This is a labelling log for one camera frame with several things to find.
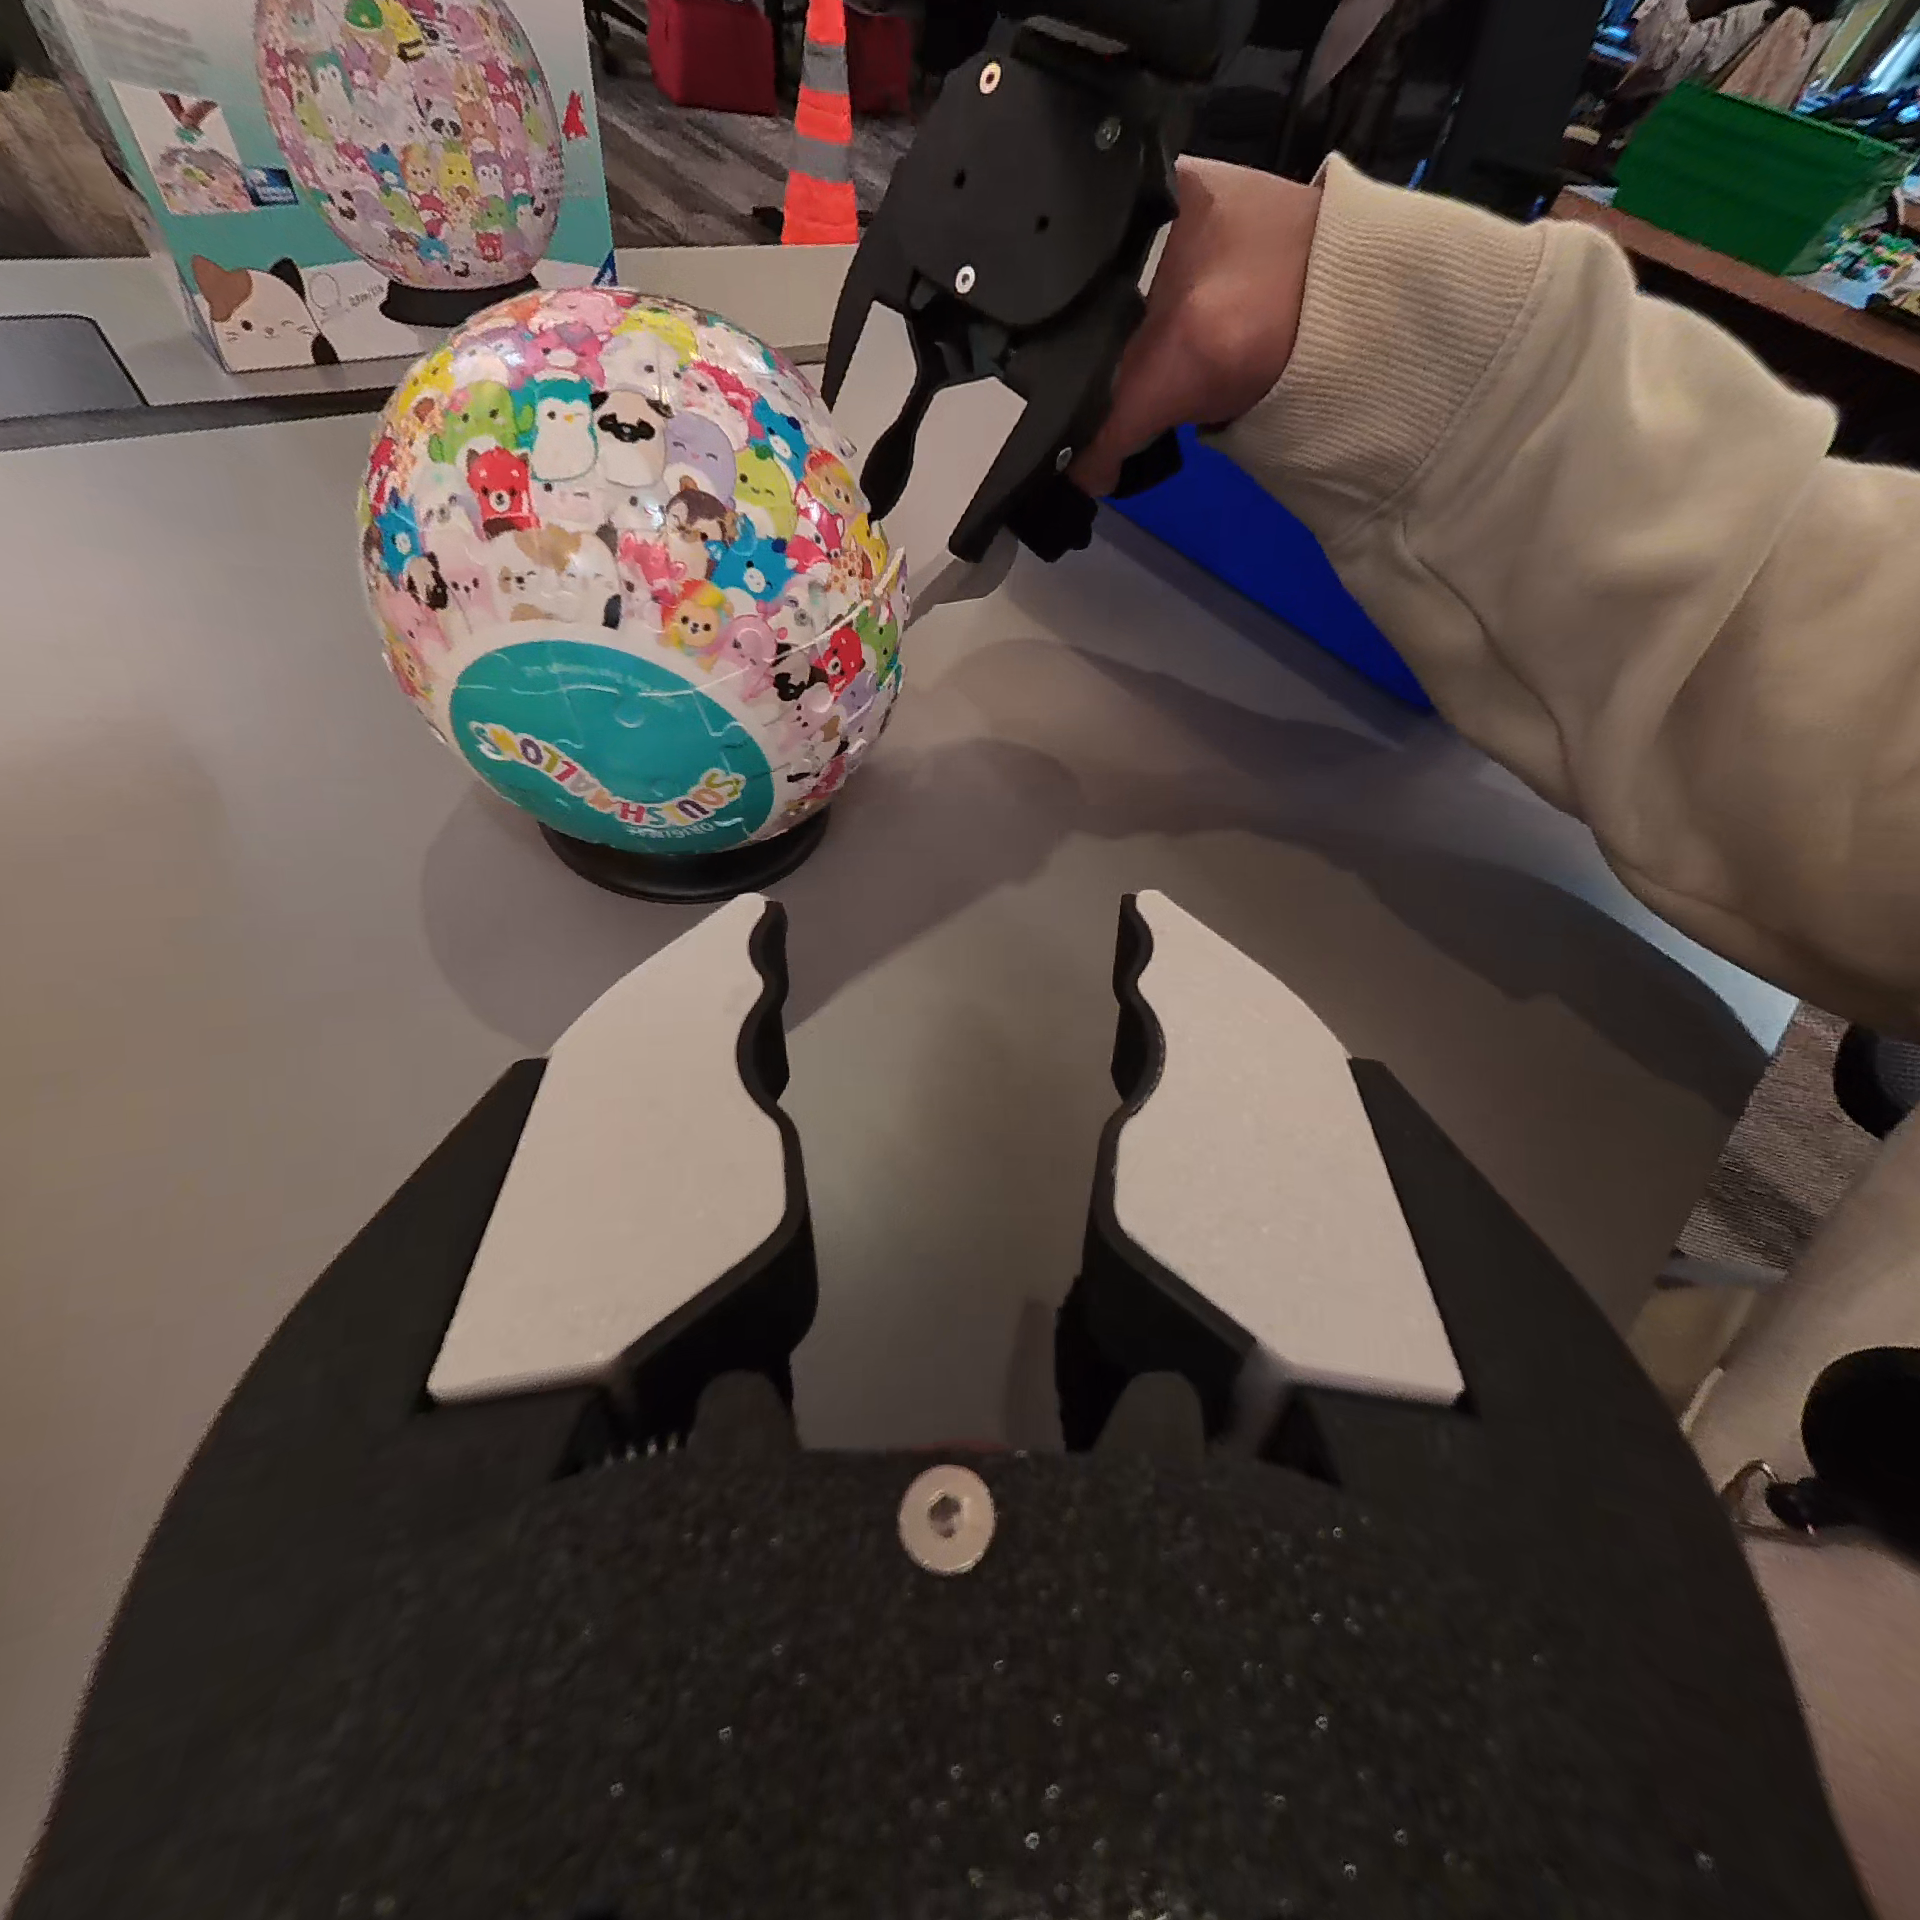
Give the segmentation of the red plastic bin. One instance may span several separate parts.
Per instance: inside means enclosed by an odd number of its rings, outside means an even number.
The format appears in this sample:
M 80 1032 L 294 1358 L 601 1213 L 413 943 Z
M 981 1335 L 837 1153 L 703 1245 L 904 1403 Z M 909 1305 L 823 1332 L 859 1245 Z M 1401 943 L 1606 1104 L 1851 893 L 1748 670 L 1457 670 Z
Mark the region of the red plastic bin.
M 755 1 L 648 1 L 647 55 L 673 108 L 773 116 L 774 28 Z
M 845 1 L 847 96 L 854 115 L 902 119 L 912 111 L 916 16 L 909 4 Z

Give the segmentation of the blue plastic bin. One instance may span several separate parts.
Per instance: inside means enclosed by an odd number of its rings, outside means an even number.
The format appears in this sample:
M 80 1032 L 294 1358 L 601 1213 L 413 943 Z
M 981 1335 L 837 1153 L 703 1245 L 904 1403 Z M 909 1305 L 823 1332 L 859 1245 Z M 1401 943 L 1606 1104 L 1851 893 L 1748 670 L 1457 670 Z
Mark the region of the blue plastic bin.
M 1407 660 L 1336 579 L 1324 547 L 1196 428 L 1136 454 L 1108 505 L 1383 694 L 1433 713 Z

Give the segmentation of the puzzle box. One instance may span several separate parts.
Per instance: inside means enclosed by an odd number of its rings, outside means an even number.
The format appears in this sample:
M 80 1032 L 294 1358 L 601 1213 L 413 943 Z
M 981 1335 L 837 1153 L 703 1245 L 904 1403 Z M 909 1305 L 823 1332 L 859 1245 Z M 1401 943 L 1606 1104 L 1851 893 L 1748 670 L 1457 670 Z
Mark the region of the puzzle box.
M 582 4 L 24 4 L 231 375 L 617 275 Z

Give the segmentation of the orange traffic cone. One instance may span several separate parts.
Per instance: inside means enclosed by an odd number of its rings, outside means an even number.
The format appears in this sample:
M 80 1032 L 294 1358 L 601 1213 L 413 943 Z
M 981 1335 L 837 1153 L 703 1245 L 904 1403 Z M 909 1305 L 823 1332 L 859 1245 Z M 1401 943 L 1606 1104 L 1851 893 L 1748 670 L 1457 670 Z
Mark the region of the orange traffic cone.
M 857 244 L 844 1 L 806 1 L 793 148 L 784 181 L 779 243 L 785 248 Z

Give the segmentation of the person's right forearm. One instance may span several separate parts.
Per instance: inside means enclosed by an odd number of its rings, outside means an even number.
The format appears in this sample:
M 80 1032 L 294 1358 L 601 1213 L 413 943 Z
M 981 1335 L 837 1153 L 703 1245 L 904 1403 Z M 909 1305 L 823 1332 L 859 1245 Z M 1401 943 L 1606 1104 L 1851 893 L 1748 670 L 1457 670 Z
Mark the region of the person's right forearm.
M 1840 459 L 1591 228 L 1318 181 L 1297 341 L 1225 449 L 1652 913 L 1912 1040 L 1915 471 Z

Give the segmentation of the colourful puzzle ball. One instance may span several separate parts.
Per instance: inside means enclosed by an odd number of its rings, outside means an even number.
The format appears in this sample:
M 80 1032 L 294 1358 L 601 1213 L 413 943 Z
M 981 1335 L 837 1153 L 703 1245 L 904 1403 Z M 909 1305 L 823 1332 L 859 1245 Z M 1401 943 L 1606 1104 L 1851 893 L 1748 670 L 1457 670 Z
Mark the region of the colourful puzzle ball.
M 539 828 L 639 857 L 799 832 L 902 685 L 902 553 L 809 379 L 617 288 L 519 294 L 417 359 L 355 502 L 400 689 Z

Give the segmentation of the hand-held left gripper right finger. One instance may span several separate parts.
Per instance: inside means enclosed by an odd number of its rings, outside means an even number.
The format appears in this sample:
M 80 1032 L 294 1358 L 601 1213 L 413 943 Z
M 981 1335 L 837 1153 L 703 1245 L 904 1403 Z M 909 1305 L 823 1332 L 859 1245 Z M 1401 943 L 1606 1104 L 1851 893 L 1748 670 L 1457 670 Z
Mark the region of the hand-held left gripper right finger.
M 1152 889 L 1120 900 L 1110 989 L 1115 1111 L 1053 1335 L 1068 1448 L 1149 1375 L 1237 1452 L 1304 1390 L 1455 1411 L 1468 1383 L 1333 1028 Z

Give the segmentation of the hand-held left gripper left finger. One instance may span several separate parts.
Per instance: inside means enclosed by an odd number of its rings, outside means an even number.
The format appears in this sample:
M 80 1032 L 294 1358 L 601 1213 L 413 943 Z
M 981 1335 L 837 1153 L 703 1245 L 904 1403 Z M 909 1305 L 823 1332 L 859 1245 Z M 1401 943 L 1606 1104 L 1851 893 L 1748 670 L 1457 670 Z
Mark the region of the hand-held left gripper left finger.
M 440 1408 L 573 1387 L 643 1443 L 721 1375 L 791 1408 L 819 1307 L 781 1109 L 784 907 L 741 896 L 598 995 L 543 1057 L 438 1355 Z

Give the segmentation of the wooden table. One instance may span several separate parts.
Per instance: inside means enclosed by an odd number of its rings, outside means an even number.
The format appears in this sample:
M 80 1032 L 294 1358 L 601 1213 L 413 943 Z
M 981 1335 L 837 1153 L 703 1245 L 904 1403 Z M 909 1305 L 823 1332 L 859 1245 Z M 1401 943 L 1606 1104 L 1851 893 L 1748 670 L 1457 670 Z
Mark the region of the wooden table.
M 1631 257 L 1637 269 L 1652 267 L 1668 277 L 1679 277 L 1699 288 L 1713 291 L 1717 297 L 1731 297 L 1742 309 L 1792 324 L 1828 345 L 1861 352 L 1903 375 L 1918 375 L 1915 327 L 1888 320 L 1878 311 L 1864 311 L 1833 299 L 1805 278 L 1765 272 L 1685 236 L 1620 212 L 1612 200 L 1575 192 L 1573 187 L 1557 195 L 1544 217 L 1606 236 Z

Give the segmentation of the person's right hand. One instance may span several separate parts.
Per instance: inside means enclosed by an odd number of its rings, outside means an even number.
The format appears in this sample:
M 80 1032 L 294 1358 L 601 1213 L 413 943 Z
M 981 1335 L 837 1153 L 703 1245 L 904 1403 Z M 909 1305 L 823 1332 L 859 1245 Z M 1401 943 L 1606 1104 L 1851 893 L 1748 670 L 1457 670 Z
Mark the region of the person's right hand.
M 1069 477 L 1110 496 L 1120 468 L 1180 428 L 1232 425 L 1279 381 L 1297 339 L 1317 181 L 1182 158 L 1177 215 L 1120 359 L 1110 408 Z

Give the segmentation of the black fabric item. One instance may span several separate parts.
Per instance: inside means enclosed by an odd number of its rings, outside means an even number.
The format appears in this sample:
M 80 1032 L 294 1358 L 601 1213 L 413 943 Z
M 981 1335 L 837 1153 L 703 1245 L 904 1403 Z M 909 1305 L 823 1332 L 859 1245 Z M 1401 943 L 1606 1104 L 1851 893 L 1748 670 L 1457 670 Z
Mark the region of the black fabric item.
M 1918 1553 L 1918 1348 L 1835 1358 L 1809 1385 L 1801 1443 L 1823 1525 Z

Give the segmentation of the round black ball stand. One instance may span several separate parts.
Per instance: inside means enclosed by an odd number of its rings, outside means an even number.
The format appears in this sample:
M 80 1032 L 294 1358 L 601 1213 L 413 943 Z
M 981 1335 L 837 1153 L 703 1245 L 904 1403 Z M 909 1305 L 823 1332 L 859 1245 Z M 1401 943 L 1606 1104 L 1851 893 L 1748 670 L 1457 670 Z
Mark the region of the round black ball stand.
M 694 853 L 609 848 L 551 825 L 541 825 L 539 835 L 567 870 L 605 893 L 659 904 L 712 904 L 765 893 L 785 879 L 819 853 L 829 822 L 832 809 L 823 806 L 768 838 Z

